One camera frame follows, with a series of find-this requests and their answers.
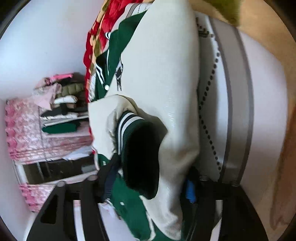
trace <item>red fabric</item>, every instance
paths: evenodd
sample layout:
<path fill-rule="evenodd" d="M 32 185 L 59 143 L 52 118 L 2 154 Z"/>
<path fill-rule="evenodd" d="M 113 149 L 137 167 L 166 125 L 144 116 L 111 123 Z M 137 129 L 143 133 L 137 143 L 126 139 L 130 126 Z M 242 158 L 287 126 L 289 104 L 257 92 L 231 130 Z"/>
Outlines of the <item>red fabric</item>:
<path fill-rule="evenodd" d="M 126 6 L 129 3 L 141 3 L 143 0 L 111 0 L 109 7 L 103 18 L 101 31 L 99 33 L 99 40 L 101 43 L 101 50 L 103 50 L 107 43 L 105 33 L 110 32 L 117 21 L 117 19 L 124 13 Z"/>

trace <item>wall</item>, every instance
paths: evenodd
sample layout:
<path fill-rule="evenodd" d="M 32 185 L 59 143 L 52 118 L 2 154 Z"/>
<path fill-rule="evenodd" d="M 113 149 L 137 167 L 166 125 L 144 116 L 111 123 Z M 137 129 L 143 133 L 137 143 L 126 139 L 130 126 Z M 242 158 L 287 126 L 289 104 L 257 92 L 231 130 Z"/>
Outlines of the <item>wall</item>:
<path fill-rule="evenodd" d="M 103 0 L 31 0 L 0 39 L 0 98 L 30 95 L 42 78 L 85 74 L 87 32 Z"/>
<path fill-rule="evenodd" d="M 5 102 L 0 100 L 0 216 L 18 241 L 23 235 L 31 212 L 18 188 L 18 182 L 7 152 Z"/>

